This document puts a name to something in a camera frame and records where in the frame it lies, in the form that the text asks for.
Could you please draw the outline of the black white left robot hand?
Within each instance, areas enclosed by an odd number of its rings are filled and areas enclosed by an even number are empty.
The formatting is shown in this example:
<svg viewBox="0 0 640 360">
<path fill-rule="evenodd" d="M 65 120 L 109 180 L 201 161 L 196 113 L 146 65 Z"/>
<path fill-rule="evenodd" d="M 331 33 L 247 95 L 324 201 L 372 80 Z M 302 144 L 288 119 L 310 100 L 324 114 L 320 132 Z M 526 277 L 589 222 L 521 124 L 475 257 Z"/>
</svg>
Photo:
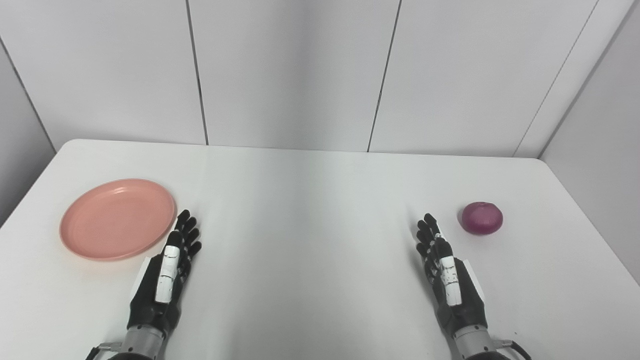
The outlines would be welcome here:
<svg viewBox="0 0 640 360">
<path fill-rule="evenodd" d="M 177 217 L 162 251 L 147 262 L 130 301 L 127 328 L 149 326 L 169 335 L 181 316 L 180 298 L 202 249 L 198 220 L 188 209 Z"/>
</svg>

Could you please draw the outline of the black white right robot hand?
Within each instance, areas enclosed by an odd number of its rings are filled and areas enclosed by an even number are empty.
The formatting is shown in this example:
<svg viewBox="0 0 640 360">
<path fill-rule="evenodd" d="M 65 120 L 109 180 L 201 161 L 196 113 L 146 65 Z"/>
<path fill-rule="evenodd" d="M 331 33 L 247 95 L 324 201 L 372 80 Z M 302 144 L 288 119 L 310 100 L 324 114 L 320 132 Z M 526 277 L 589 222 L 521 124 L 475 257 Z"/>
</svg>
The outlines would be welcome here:
<svg viewBox="0 0 640 360">
<path fill-rule="evenodd" d="M 437 220 L 426 213 L 417 227 L 416 250 L 435 296 L 441 328 L 451 338 L 466 327 L 488 328 L 482 297 L 466 265 L 455 257 L 450 242 L 442 235 Z"/>
</svg>

